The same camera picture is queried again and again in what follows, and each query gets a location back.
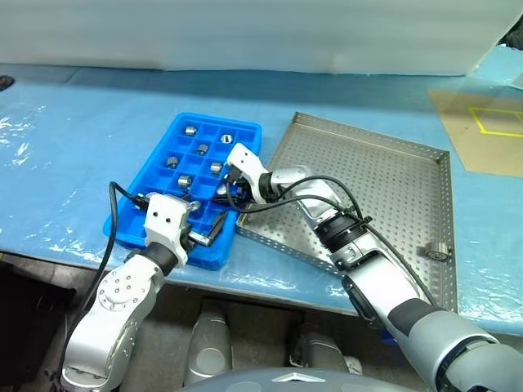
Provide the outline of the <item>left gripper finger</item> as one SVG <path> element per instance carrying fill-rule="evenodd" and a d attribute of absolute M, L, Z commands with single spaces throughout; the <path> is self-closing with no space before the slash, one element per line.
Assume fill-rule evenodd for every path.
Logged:
<path fill-rule="evenodd" d="M 212 246 L 217 236 L 222 232 L 223 225 L 225 223 L 227 216 L 227 211 L 220 212 L 214 222 L 212 223 L 212 227 L 209 230 L 207 234 L 208 238 L 208 247 Z"/>

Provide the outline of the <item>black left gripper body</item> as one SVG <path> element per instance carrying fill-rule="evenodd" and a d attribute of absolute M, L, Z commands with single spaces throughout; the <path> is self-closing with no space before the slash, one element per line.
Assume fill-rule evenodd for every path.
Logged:
<path fill-rule="evenodd" d="M 197 233 L 191 229 L 189 222 L 181 225 L 181 245 L 183 248 L 192 248 L 195 244 L 208 247 L 210 239 L 204 234 Z"/>

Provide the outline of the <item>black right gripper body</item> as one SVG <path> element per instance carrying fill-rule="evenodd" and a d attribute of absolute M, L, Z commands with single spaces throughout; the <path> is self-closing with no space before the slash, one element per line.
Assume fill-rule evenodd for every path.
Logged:
<path fill-rule="evenodd" d="M 247 205 L 255 202 L 251 186 L 245 179 L 230 183 L 230 198 L 234 205 Z"/>

